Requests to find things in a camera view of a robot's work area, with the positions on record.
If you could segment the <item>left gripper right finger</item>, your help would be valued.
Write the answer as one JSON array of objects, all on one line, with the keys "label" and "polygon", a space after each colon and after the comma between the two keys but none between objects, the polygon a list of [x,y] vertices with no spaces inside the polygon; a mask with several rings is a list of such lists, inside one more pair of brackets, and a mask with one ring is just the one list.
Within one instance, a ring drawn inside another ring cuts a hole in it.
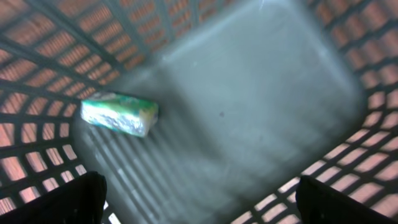
[{"label": "left gripper right finger", "polygon": [[295,199],[304,224],[397,223],[309,175],[301,176]]}]

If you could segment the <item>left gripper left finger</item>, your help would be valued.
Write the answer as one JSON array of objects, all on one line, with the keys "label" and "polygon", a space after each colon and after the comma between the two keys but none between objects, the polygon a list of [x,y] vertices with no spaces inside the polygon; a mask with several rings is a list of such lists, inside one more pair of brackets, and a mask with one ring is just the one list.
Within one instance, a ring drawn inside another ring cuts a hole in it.
[{"label": "left gripper left finger", "polygon": [[105,176],[89,171],[1,215],[1,224],[100,224],[106,193]]}]

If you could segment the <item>teal white tissue packet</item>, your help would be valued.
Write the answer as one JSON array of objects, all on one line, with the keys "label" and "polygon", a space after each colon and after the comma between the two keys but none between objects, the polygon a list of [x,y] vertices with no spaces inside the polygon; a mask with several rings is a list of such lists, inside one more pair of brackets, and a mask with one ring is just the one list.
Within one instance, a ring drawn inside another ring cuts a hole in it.
[{"label": "teal white tissue packet", "polygon": [[159,105],[104,91],[81,102],[80,116],[87,123],[143,138],[158,121]]}]

